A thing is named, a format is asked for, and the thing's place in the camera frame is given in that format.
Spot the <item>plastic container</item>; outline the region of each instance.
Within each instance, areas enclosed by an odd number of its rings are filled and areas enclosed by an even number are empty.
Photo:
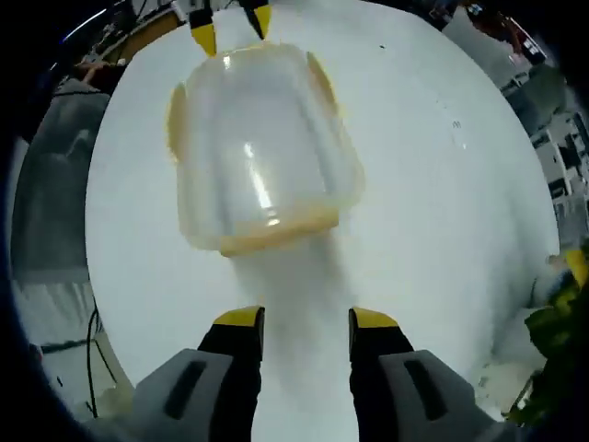
[[[182,234],[225,256],[335,227],[364,187],[329,81],[288,44],[226,52],[172,95]]]

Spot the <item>translucent plastic box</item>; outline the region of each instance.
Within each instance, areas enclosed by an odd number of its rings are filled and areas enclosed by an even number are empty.
[[[329,81],[311,53],[269,43],[219,54],[173,92],[182,234],[225,256],[338,225],[364,188]]]

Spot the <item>clear plastic container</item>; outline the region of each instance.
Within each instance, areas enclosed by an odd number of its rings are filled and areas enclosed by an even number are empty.
[[[225,256],[331,227],[364,188],[362,167],[311,53],[263,43],[197,67],[172,95],[180,230]]]

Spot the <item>white table surface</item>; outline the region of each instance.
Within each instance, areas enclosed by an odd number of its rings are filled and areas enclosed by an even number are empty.
[[[220,50],[256,41],[238,8],[214,21]],[[556,221],[509,105],[425,22],[360,2],[276,6],[268,40],[324,65],[364,165],[362,201],[329,235],[282,250],[229,260],[191,249],[164,120],[205,55],[180,28],[137,53],[105,113],[87,186],[90,279],[132,383],[197,347],[226,310],[262,303],[254,440],[357,440],[347,309],[386,312],[416,348],[475,380],[496,324],[558,251]]]

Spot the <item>white round table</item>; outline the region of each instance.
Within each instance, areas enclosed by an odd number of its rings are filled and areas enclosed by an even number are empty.
[[[257,40],[238,8],[220,51]],[[183,27],[135,55],[105,113],[87,185],[87,259],[100,316],[133,384],[196,348],[229,309],[266,307],[254,440],[357,440],[347,310],[394,317],[414,347],[475,380],[495,327],[558,251],[524,129],[470,59],[419,18],[357,2],[272,10],[269,41],[315,53],[366,189],[329,234],[234,260],[179,232],[164,120],[205,60]]]

